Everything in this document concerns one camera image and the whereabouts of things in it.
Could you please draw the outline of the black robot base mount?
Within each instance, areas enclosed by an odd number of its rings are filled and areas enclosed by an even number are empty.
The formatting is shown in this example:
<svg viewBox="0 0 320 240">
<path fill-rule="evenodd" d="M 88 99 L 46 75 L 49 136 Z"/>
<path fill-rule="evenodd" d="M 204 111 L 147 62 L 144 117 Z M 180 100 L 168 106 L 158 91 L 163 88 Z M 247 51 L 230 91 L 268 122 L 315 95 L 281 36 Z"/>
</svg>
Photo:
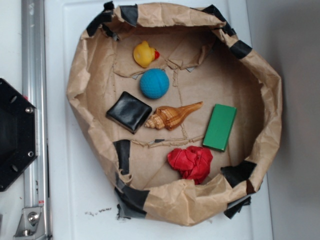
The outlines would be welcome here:
<svg viewBox="0 0 320 240">
<path fill-rule="evenodd" d="M 0 80 L 0 191 L 5 192 L 37 157 L 36 108 Z"/>
</svg>

